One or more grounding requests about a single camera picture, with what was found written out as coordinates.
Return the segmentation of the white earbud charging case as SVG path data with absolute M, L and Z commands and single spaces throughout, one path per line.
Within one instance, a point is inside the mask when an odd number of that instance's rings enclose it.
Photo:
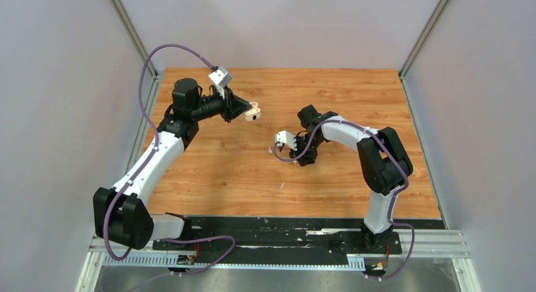
M 257 103 L 257 108 L 252 109 L 252 116 L 245 117 L 246 121 L 255 121 L 261 117 L 262 111 Z

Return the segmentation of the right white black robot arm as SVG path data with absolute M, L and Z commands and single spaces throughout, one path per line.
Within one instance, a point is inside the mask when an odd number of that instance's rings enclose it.
M 407 188 L 413 164 L 391 127 L 373 129 L 361 126 L 329 111 L 319 113 L 314 106 L 297 114 L 304 135 L 290 137 L 289 157 L 300 166 L 313 164 L 324 142 L 337 142 L 358 154 L 364 181 L 370 188 L 368 211 L 361 226 L 361 244 L 368 252 L 385 246 L 393 230 L 393 212 L 398 195 Z

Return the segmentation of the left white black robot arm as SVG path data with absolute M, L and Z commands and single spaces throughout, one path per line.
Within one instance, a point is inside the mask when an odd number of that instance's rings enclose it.
M 179 250 L 193 243 L 191 222 L 173 213 L 150 214 L 147 204 L 168 167 L 188 148 L 201 120 L 220 116 L 231 122 L 244 115 L 260 118 L 257 102 L 248 102 L 229 87 L 212 84 L 208 94 L 192 78 L 175 82 L 172 103 L 157 133 L 135 165 L 110 188 L 100 187 L 93 196 L 96 236 L 127 248 L 141 250 L 150 241 L 169 239 Z

